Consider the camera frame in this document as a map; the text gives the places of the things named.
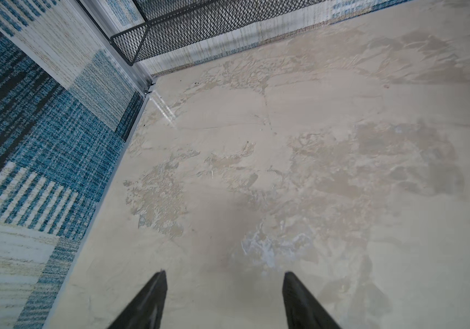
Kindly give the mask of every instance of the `beige floor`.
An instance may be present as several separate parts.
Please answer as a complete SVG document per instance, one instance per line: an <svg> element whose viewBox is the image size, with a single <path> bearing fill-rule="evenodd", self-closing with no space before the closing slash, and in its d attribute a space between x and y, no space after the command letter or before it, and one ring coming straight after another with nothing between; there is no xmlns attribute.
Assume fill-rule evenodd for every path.
<svg viewBox="0 0 470 329"><path fill-rule="evenodd" d="M414 0L159 79L51 328L164 268L167 328L470 328L470 1Z"/></svg>

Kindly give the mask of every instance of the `concrete floor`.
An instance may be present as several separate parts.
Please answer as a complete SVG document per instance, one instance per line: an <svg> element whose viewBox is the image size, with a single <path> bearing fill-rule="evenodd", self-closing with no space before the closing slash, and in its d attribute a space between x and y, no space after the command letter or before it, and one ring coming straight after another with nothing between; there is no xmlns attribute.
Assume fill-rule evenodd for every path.
<svg viewBox="0 0 470 329"><path fill-rule="evenodd" d="M51 328L167 271L162 328L470 327L470 1L414 0L182 70L149 102Z"/></svg>

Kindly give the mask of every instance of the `striped pattern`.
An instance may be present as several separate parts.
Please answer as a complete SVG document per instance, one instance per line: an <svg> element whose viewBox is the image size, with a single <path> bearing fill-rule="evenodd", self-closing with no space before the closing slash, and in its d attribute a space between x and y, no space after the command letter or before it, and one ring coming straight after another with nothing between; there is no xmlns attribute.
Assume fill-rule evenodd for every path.
<svg viewBox="0 0 470 329"><path fill-rule="evenodd" d="M0 328L12 328L60 239L0 224Z"/></svg>
<svg viewBox="0 0 470 329"><path fill-rule="evenodd" d="M0 0L0 30L110 129L136 92L68 1Z"/></svg>
<svg viewBox="0 0 470 329"><path fill-rule="evenodd" d="M64 234L78 192L8 161L0 172L0 222Z"/></svg>
<svg viewBox="0 0 470 329"><path fill-rule="evenodd" d="M131 95L110 129L0 32L0 327L44 324L142 104Z"/></svg>

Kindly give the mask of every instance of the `floor stain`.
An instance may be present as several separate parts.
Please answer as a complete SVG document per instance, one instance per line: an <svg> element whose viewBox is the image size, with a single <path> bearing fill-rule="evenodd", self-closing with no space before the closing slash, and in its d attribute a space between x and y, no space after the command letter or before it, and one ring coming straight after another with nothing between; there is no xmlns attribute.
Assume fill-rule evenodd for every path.
<svg viewBox="0 0 470 329"><path fill-rule="evenodd" d="M131 206L131 213L139 217L139 228L152 227L170 237L183 234L179 218L186 210L182 185L175 179L174 171L179 167L179 161L199 154L189 150L171 155L167 162L154 167L140 180L123 182L127 187L126 203Z"/></svg>
<svg viewBox="0 0 470 329"><path fill-rule="evenodd" d="M228 155L224 157L212 154L205 161L210 165L212 170L224 169L231 165L239 163L242 158L252 155L254 150L255 143L250 143L248 141L244 148L242 148L242 151L238 154Z"/></svg>
<svg viewBox="0 0 470 329"><path fill-rule="evenodd" d="M395 188L462 198L464 178L454 147L424 122L356 125L343 141L331 131L301 134L289 146L290 169L279 172L282 180L271 190L238 190L263 218L233 259L267 273L284 271L299 260L326 263L321 250L327 250L328 257L351 264L351 274L324 286L319 300L344 310L345 317L353 314L347 319L350 327L376 328L391 303L370 278L370 227ZM344 249L332 252L333 240L343 241ZM401 247L406 252L412 248Z"/></svg>

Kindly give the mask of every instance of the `black mesh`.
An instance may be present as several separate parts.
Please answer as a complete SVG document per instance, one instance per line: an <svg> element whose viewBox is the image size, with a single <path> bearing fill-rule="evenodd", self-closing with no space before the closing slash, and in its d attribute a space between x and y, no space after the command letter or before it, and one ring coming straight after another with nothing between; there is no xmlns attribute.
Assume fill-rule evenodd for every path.
<svg viewBox="0 0 470 329"><path fill-rule="evenodd" d="M145 23L111 37L129 65L325 0L134 0Z"/></svg>

